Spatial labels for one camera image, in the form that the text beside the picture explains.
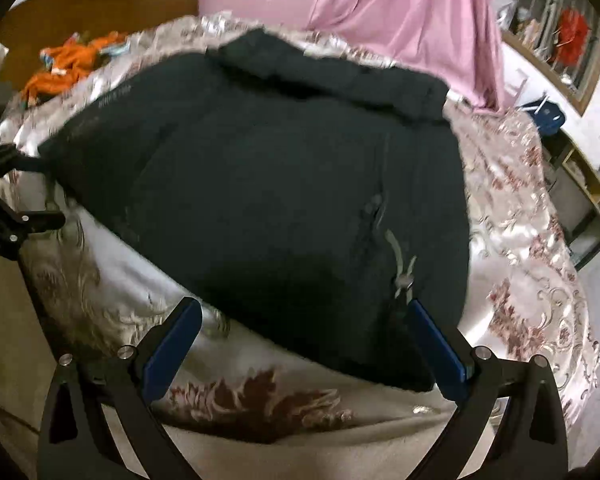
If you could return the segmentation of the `pink satin curtain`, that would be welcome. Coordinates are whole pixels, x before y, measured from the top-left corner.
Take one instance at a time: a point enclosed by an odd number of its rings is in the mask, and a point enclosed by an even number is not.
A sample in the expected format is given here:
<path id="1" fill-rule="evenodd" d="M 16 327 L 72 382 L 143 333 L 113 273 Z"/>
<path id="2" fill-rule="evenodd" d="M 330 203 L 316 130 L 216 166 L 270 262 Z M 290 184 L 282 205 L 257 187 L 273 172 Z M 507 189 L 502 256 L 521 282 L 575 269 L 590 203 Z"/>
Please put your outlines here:
<path id="1" fill-rule="evenodd" d="M 435 76 L 479 110 L 504 105 L 491 0 L 315 0 L 308 25 Z"/>

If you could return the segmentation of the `floral satin bed cover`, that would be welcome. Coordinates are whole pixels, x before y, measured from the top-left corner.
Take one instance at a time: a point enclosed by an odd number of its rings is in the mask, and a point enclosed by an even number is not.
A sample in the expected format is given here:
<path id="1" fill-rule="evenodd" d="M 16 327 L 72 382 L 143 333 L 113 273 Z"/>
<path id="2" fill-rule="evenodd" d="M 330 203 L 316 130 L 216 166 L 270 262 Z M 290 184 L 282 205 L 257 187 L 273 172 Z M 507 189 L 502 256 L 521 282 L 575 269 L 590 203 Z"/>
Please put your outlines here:
<path id="1" fill-rule="evenodd" d="M 41 106 L 18 100 L 0 119 L 0 142 L 34 154 L 88 104 L 170 55 L 204 52 L 256 28 L 225 13 L 184 16 L 134 34 L 128 50 Z M 460 330 L 472 344 L 524 361 L 546 356 L 565 419 L 573 424 L 597 385 L 600 347 L 544 184 L 538 130 L 511 110 L 483 115 L 447 102 L 465 174 L 470 222 L 468 291 Z M 20 172 L 0 180 L 18 208 L 67 217 L 58 233 L 24 245 L 24 266 L 44 307 L 76 344 L 111 352 L 163 321 L 184 289 L 125 246 L 59 185 Z M 166 396 L 161 419 L 201 434 L 275 442 L 296 434 L 364 426 L 417 431 L 445 422 L 452 405 L 437 391 L 376 386 L 295 356 L 210 306 L 204 329 Z"/>

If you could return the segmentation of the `wooden framed barred window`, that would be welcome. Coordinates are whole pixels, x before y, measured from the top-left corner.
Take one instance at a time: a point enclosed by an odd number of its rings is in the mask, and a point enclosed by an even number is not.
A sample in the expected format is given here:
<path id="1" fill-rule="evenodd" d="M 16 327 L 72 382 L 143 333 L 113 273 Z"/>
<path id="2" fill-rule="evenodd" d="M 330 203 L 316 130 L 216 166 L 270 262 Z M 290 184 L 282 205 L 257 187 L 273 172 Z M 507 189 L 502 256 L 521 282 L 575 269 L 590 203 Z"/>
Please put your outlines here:
<path id="1" fill-rule="evenodd" d="M 504 44 L 580 114 L 600 80 L 600 16 L 588 0 L 494 0 Z"/>

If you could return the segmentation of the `red hanging garment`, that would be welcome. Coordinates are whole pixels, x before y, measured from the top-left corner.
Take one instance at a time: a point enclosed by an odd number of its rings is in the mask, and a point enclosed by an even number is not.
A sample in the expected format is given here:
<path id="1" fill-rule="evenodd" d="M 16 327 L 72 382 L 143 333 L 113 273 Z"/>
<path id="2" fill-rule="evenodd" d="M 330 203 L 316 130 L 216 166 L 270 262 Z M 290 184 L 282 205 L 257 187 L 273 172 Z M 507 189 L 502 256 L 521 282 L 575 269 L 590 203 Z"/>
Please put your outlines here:
<path id="1" fill-rule="evenodd" d="M 588 22 L 577 9 L 563 10 L 558 21 L 553 60 L 566 67 L 576 66 L 584 51 L 589 30 Z"/>

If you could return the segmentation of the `wooden shelf desk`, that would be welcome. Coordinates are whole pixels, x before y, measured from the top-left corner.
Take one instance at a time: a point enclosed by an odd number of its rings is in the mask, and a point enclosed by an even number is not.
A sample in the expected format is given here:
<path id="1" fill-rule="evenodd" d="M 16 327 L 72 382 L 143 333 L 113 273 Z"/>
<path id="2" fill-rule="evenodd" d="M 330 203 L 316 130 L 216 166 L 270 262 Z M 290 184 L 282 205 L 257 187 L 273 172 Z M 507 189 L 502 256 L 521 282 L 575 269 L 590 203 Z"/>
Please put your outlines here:
<path id="1" fill-rule="evenodd" d="M 563 131 L 541 141 L 548 194 L 571 261 L 582 270 L 600 253 L 600 167 Z"/>

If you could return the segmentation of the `navy blue backpack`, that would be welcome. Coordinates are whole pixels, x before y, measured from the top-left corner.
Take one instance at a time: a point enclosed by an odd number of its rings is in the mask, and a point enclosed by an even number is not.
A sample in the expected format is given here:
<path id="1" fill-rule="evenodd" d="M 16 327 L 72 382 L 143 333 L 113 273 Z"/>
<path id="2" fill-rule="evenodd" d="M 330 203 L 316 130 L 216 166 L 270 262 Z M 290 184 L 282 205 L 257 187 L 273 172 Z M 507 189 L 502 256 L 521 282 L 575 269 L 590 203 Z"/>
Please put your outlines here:
<path id="1" fill-rule="evenodd" d="M 519 109 L 531 117 L 540 136 L 554 136 L 566 122 L 565 113 L 548 96 L 521 105 Z"/>

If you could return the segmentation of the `brown wooden headboard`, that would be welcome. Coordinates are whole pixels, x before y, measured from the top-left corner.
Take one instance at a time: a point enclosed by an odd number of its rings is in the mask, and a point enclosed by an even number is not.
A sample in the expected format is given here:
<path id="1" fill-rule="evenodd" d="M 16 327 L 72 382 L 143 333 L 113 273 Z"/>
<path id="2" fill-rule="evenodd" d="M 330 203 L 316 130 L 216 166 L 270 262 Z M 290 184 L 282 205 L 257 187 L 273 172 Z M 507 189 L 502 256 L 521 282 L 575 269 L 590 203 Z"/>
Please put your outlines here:
<path id="1" fill-rule="evenodd" d="M 40 51 L 75 32 L 138 32 L 197 13 L 198 0 L 26 0 L 0 21 L 0 43 L 8 49 L 0 82 L 22 89 L 41 67 Z"/>

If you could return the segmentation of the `black large jacket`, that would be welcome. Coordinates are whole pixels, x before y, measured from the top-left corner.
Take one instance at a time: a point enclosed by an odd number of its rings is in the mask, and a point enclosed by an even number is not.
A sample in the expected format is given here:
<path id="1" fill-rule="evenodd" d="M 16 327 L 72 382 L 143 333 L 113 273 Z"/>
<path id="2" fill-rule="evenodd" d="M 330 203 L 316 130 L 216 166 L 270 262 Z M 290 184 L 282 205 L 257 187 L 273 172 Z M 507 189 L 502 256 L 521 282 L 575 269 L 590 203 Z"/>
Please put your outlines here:
<path id="1" fill-rule="evenodd" d="M 407 304 L 454 328 L 468 279 L 447 94 L 253 30 L 144 68 L 38 152 L 97 221 L 229 318 L 337 372 L 426 391 Z"/>

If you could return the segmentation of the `orange clothes pile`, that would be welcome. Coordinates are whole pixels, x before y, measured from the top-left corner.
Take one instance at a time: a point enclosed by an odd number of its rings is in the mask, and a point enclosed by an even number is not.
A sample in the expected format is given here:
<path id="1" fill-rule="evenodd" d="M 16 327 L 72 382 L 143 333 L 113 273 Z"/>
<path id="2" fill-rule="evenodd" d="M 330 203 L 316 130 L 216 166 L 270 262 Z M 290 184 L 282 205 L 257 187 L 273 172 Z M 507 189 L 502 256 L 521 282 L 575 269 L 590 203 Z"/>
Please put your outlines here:
<path id="1" fill-rule="evenodd" d="M 42 68 L 27 80 L 20 92 L 24 106 L 38 106 L 70 90 L 129 47 L 127 34 L 110 32 L 90 41 L 73 34 L 61 46 L 42 49 Z"/>

